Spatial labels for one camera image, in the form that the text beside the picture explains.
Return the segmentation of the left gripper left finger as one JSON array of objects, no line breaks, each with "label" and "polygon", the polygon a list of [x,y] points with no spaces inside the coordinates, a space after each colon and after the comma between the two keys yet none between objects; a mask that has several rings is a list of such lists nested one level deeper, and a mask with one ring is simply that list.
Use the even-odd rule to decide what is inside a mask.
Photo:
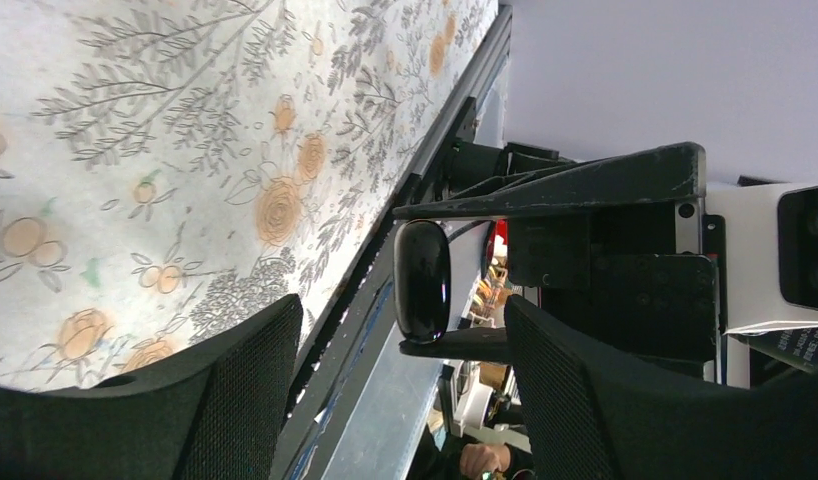
[{"label": "left gripper left finger", "polygon": [[266,479],[303,310],[239,325],[88,389],[0,387],[0,479]]}]

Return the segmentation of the black oval case lid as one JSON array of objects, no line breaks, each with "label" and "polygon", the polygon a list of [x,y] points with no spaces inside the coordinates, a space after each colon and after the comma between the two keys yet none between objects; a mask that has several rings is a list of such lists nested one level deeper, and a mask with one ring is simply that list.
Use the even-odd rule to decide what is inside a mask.
[{"label": "black oval case lid", "polygon": [[402,225],[394,245],[397,325],[414,344],[436,341],[448,328],[451,257],[447,235],[429,220]]}]

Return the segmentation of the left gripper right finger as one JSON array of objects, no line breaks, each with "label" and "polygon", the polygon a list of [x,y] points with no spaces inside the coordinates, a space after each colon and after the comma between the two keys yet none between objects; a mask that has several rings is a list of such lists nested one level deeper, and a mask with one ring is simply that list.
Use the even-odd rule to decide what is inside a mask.
[{"label": "left gripper right finger", "polygon": [[678,374],[519,297],[505,307],[540,479],[818,479],[818,374],[755,389]]}]

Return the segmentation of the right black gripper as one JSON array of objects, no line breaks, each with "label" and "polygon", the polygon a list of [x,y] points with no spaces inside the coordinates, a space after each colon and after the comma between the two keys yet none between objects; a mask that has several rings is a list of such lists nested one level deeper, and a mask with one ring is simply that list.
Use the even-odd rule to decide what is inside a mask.
[{"label": "right black gripper", "polygon": [[[704,251],[701,202],[680,201],[706,195],[705,167],[704,147],[682,142],[494,176],[448,200],[397,207],[393,214],[399,220],[525,218],[507,222],[509,274],[535,290],[539,307],[660,367],[713,378],[717,259]],[[428,344],[404,340],[399,350],[512,363],[505,328],[448,331]]]}]

